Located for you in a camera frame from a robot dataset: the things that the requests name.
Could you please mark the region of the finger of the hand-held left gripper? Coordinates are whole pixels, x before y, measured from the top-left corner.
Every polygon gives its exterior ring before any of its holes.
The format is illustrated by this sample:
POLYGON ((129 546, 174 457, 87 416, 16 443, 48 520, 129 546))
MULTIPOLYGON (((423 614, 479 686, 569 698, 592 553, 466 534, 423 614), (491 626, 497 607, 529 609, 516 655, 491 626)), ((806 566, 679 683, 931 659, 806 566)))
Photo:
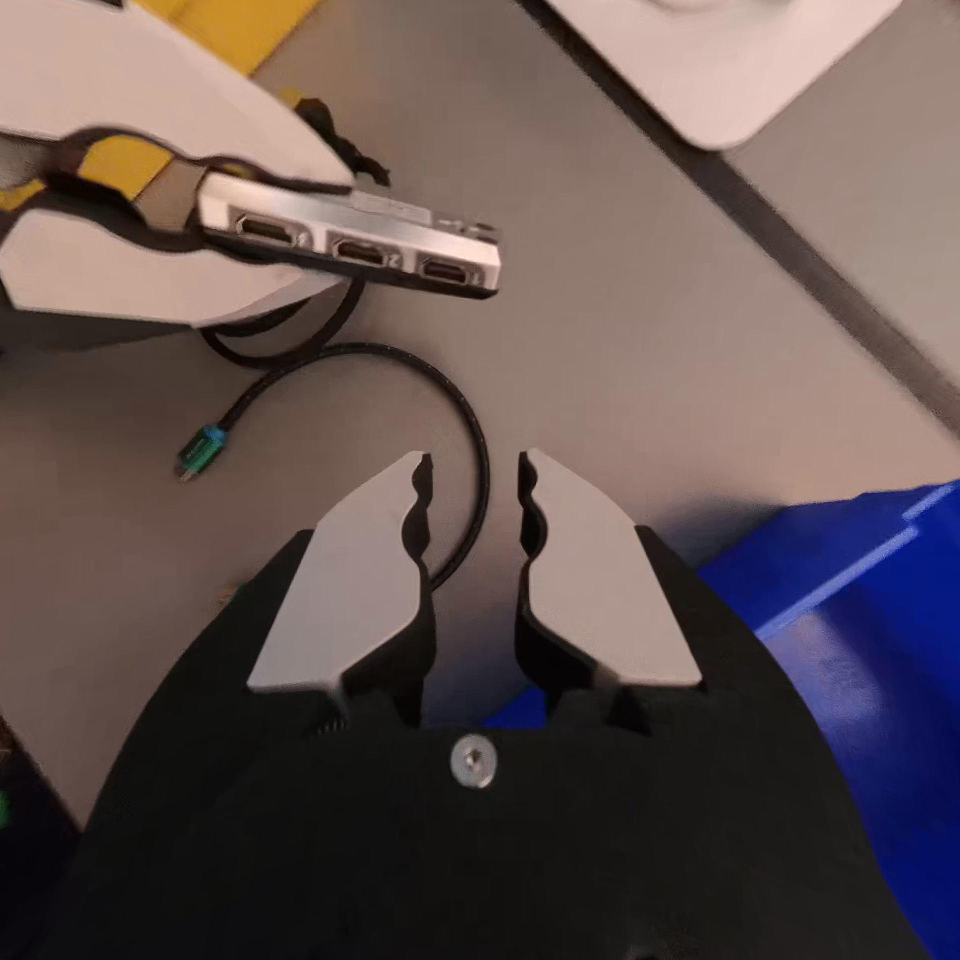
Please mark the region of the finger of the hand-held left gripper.
POLYGON ((154 230, 114 188, 52 175, 2 226, 2 284, 30 313, 194 329, 245 322, 334 287, 328 273, 237 260, 154 230))
POLYGON ((1 3, 2 186, 111 136, 178 159, 239 163, 269 184, 348 194, 354 173, 294 111, 137 6, 1 3))

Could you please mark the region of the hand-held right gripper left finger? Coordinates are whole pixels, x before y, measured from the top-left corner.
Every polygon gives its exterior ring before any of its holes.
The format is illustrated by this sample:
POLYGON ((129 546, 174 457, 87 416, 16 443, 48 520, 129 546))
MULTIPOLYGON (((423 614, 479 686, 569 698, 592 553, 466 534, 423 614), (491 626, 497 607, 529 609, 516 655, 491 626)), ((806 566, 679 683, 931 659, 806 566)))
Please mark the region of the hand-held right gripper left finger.
POLYGON ((319 692, 340 709, 372 693, 406 726, 423 722, 437 654, 424 562, 433 462, 412 451, 354 489, 318 522, 246 686, 319 692))

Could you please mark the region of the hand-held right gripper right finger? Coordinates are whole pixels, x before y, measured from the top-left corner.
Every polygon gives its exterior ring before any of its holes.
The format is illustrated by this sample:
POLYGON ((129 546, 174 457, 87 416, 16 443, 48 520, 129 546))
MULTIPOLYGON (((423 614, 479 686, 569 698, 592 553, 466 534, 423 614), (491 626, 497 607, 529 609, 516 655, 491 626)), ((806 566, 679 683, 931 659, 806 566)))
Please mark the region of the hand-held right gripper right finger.
POLYGON ((703 673, 636 524, 540 449, 518 459, 514 652, 553 712, 570 692, 695 690, 703 673))

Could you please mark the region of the yellow storage bin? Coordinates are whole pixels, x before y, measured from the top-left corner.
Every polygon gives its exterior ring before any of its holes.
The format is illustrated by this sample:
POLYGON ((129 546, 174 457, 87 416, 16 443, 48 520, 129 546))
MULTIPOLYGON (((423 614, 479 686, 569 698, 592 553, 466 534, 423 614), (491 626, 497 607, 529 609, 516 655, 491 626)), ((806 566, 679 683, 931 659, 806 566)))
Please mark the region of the yellow storage bin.
MULTIPOLYGON (((201 48, 252 80, 317 2, 104 2, 136 5, 178 30, 201 48)), ((2 144, 2 175, 20 157, 2 144)), ((42 190, 42 172, 75 170, 90 182, 138 199, 174 160, 174 153, 130 135, 112 135, 79 148, 67 146, 65 157, 43 160, 26 182, 2 185, 2 211, 16 210, 42 190)))

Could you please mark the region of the blue storage bin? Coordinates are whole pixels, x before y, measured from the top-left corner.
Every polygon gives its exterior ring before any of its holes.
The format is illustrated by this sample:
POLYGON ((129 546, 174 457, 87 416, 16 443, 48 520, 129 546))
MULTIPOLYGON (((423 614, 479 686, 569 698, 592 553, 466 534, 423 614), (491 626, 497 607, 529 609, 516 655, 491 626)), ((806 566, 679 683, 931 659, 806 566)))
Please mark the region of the blue storage bin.
POLYGON ((509 946, 958 958, 958 482, 781 510, 698 570, 636 528, 702 683, 496 724, 509 946))

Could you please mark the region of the silver hdmi switch box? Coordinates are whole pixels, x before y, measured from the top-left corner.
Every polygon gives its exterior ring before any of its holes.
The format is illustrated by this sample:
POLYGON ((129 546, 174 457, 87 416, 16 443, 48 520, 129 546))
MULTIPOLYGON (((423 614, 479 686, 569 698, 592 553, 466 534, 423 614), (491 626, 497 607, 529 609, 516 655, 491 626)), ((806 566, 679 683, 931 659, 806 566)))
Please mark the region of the silver hdmi switch box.
POLYGON ((475 301, 500 288, 492 226, 377 194, 302 193, 209 173, 195 214, 204 237, 238 257, 475 301))

